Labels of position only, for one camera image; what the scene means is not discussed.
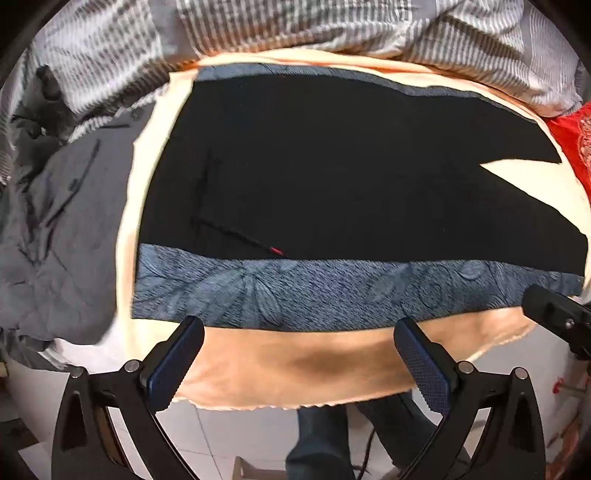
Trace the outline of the black pants with blue trim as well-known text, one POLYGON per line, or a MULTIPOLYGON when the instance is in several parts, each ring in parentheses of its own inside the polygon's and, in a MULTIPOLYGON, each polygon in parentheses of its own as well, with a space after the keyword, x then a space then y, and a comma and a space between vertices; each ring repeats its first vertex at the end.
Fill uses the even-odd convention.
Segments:
POLYGON ((582 292, 576 184, 481 94, 359 71, 201 70, 149 182, 131 312, 338 332, 582 292))

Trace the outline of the person's blue jeans legs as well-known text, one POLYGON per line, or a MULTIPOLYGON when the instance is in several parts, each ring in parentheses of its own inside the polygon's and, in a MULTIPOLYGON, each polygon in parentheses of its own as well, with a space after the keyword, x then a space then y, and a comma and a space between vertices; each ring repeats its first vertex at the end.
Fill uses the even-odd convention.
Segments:
POLYGON ((297 443, 287 454, 288 479, 358 479, 380 459, 391 479, 411 466, 437 430, 410 392, 349 405, 297 410, 297 443))

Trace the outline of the dark grey garment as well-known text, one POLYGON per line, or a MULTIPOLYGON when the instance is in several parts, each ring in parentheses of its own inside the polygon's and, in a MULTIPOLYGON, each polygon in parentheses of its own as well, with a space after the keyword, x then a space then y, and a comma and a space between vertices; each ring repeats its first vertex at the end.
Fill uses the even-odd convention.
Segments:
POLYGON ((1 195, 1 348, 57 371, 57 339, 98 342, 116 309, 115 246, 133 143, 153 107, 121 114, 69 143, 74 115, 47 66, 11 119, 16 156, 1 195))

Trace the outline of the red patterned cloth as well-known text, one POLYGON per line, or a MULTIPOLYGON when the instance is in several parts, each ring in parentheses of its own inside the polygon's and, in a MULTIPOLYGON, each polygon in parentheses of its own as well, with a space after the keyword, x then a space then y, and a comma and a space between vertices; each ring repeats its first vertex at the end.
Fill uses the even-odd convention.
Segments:
POLYGON ((572 114, 547 119, 546 124, 591 200, 591 103, 572 114))

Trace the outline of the grey white striped blanket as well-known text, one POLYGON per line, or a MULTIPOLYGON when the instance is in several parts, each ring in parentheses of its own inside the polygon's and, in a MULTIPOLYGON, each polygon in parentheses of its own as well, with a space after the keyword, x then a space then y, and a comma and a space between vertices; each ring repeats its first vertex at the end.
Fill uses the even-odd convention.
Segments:
POLYGON ((107 123, 221 52, 305 47, 409 61, 499 89, 544 117, 582 105, 580 60, 528 1, 71 1, 26 47, 1 90, 1 176, 10 132, 40 66, 57 78, 76 121, 68 139, 107 123))

